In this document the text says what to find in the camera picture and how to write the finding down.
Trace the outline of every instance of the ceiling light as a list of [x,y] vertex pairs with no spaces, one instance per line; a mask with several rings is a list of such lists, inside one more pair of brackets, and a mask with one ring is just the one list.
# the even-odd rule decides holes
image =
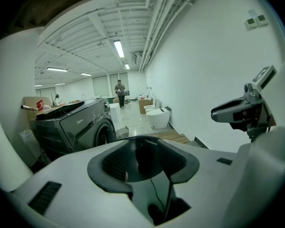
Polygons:
[[123,48],[122,48],[122,44],[120,43],[120,40],[115,40],[114,45],[116,47],[119,57],[124,57],[124,52],[123,52]]
[[91,74],[84,74],[84,73],[81,73],[81,75],[92,76]]
[[55,67],[48,67],[47,70],[67,72],[67,69],[61,69],[61,68],[55,68]]

